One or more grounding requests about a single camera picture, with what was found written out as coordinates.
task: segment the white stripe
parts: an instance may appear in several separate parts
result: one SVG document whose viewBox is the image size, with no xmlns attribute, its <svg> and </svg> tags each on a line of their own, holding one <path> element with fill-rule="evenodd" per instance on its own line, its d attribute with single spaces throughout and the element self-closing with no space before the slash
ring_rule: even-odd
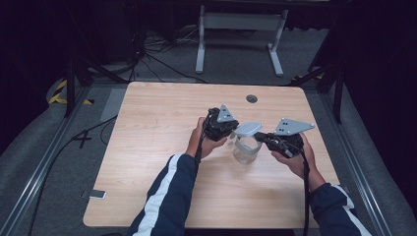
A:
<svg viewBox="0 0 417 236">
<path fill-rule="evenodd" d="M 145 216 L 139 224 L 138 232 L 133 234 L 134 236 L 149 236 L 155 227 L 157 217 L 159 215 L 160 205 L 162 204 L 163 199 L 168 192 L 171 180 L 177 171 L 177 163 L 180 156 L 181 154 L 175 154 L 169 161 L 168 173 L 166 173 L 165 177 L 163 177 L 162 181 L 160 182 L 159 189 L 154 195 L 150 196 L 147 203 L 145 204 Z"/>
<path fill-rule="evenodd" d="M 359 221 L 359 219 L 350 211 L 352 208 L 355 208 L 355 205 L 353 204 L 352 200 L 347 196 L 347 194 L 344 192 L 340 186 L 333 186 L 334 188 L 338 189 L 341 193 L 343 193 L 347 198 L 347 205 L 343 206 L 344 210 L 346 211 L 347 215 L 350 218 L 350 221 L 359 229 L 361 232 L 361 235 L 363 236 L 370 236 L 371 234 L 368 232 L 368 230 L 365 228 L 365 226 Z"/>
</svg>

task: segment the jacket sleeve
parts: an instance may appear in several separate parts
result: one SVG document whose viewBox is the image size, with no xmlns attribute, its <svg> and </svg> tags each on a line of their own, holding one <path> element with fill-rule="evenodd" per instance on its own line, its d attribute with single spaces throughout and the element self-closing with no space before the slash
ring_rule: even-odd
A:
<svg viewBox="0 0 417 236">
<path fill-rule="evenodd" d="M 338 186 L 323 184 L 312 193 L 310 206 L 323 236 L 371 235 L 356 217 L 350 198 Z"/>
<path fill-rule="evenodd" d="M 147 202 L 127 235 L 184 235 L 196 181 L 196 162 L 188 154 L 171 156 L 148 191 Z"/>
</svg>

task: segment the light wood surface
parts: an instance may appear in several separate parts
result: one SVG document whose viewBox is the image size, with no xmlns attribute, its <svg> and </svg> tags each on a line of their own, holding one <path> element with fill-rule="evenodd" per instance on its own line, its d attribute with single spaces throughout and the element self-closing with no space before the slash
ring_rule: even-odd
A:
<svg viewBox="0 0 417 236">
<path fill-rule="evenodd" d="M 258 102 L 250 103 L 253 94 Z M 240 124 L 259 121 L 272 132 L 281 118 L 316 123 L 300 88 L 130 83 L 94 188 L 88 226 L 129 226 L 145 204 L 156 175 L 174 153 L 185 151 L 199 117 L 226 104 Z M 338 184 L 320 127 L 305 132 L 325 179 Z M 186 226 L 191 228 L 303 228 L 303 181 L 263 145 L 257 159 L 241 164 L 234 140 L 203 159 Z M 311 217 L 310 226 L 317 227 Z"/>
</svg>

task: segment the hand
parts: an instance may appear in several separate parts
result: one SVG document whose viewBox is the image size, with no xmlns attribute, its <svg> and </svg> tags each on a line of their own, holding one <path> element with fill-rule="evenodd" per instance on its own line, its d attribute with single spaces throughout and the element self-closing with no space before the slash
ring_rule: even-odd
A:
<svg viewBox="0 0 417 236">
<path fill-rule="evenodd" d="M 196 156 L 197 148 L 199 146 L 200 136 L 203 131 L 203 124 L 205 123 L 206 118 L 200 117 L 197 127 L 191 133 L 190 141 L 188 143 L 186 154 L 191 155 L 192 157 Z M 202 158 L 208 156 L 215 148 L 218 148 L 224 143 L 226 143 L 227 138 L 222 138 L 221 140 L 215 142 L 209 138 L 204 138 L 202 142 Z"/>
<path fill-rule="evenodd" d="M 300 136 L 303 139 L 303 150 L 310 167 L 309 188 L 310 192 L 313 192 L 315 189 L 322 186 L 326 182 L 326 180 L 323 178 L 322 174 L 317 169 L 314 152 L 306 136 L 303 133 L 300 133 Z M 271 154 L 273 157 L 275 157 L 277 161 L 287 165 L 294 174 L 304 179 L 304 158 L 301 155 L 301 153 L 291 158 L 286 158 L 285 156 L 283 156 L 275 150 L 273 150 Z"/>
</svg>

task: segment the yellow tape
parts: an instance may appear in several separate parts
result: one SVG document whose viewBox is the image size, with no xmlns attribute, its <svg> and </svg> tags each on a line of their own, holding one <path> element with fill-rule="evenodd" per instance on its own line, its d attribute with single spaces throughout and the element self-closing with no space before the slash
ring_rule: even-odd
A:
<svg viewBox="0 0 417 236">
<path fill-rule="evenodd" d="M 61 104 L 67 104 L 67 99 L 59 98 L 59 95 L 61 94 L 61 91 L 64 89 L 64 87 L 67 85 L 67 80 L 62 79 L 61 83 L 56 88 L 55 92 L 53 93 L 52 97 L 49 99 L 49 103 L 61 103 Z M 83 102 L 84 105 L 93 105 L 94 100 L 93 99 L 86 99 Z"/>
</svg>

